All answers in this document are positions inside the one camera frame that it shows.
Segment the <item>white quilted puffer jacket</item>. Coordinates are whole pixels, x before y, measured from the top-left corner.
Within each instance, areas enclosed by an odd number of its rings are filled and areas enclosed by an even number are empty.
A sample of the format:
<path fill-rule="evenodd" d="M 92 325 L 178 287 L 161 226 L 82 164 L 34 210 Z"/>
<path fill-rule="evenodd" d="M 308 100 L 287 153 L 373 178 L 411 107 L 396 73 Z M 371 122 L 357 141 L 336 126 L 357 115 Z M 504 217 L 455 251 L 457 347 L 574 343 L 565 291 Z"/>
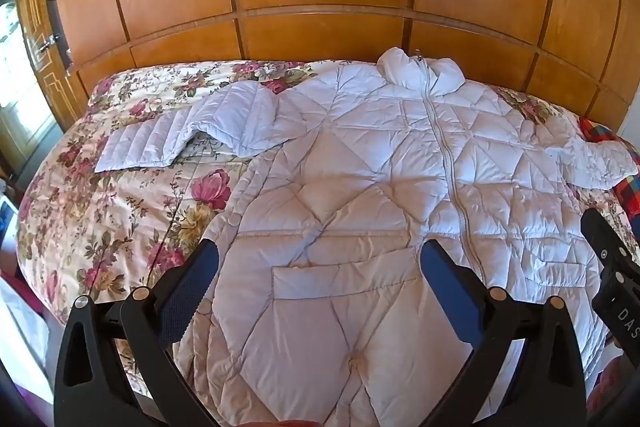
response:
<path fill-rule="evenodd" d="M 175 355 L 218 421 L 413 426 L 430 413 L 469 350 L 420 272 L 429 239 L 515 298 L 563 298 L 596 371 L 599 265 L 575 190 L 610 174 L 574 117 L 536 124 L 455 62 L 393 48 L 130 124 L 98 167 L 168 166 L 198 133 L 250 160 L 206 229 L 221 266 Z"/>

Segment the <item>floral bedspread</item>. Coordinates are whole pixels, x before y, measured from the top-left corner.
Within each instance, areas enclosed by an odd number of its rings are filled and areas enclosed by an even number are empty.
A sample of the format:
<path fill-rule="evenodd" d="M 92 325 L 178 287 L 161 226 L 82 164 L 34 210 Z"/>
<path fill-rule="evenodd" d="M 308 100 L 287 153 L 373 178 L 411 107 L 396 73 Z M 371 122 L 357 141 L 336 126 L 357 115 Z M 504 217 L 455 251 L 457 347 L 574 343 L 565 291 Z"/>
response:
<path fill-rule="evenodd" d="M 18 263 L 37 296 L 65 321 L 79 296 L 104 303 L 155 284 L 207 239 L 206 229 L 226 208 L 227 192 L 250 165 L 248 158 L 198 133 L 168 166 L 102 171 L 98 162 L 115 131 L 188 107 L 239 81 L 281 93 L 329 63 L 359 62 L 204 62 L 104 78 L 86 115 L 43 161 L 21 202 Z M 536 124 L 559 115 L 576 119 L 539 98 L 491 89 Z M 579 187 L 575 196 L 582 213 L 598 208 L 628 249 L 638 251 L 626 212 L 611 190 Z"/>

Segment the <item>colourful checked pillow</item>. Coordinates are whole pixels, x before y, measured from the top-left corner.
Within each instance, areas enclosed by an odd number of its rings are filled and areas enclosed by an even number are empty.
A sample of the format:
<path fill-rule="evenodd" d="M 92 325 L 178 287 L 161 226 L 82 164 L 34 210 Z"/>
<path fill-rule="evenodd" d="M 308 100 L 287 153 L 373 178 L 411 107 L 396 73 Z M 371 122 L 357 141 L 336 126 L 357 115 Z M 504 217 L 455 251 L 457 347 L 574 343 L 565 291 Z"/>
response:
<path fill-rule="evenodd" d="M 639 152 L 604 124 L 597 124 L 586 117 L 578 120 L 585 140 L 596 146 L 602 154 L 606 170 L 610 174 L 607 188 L 612 188 L 625 210 L 634 237 L 639 239 Z"/>

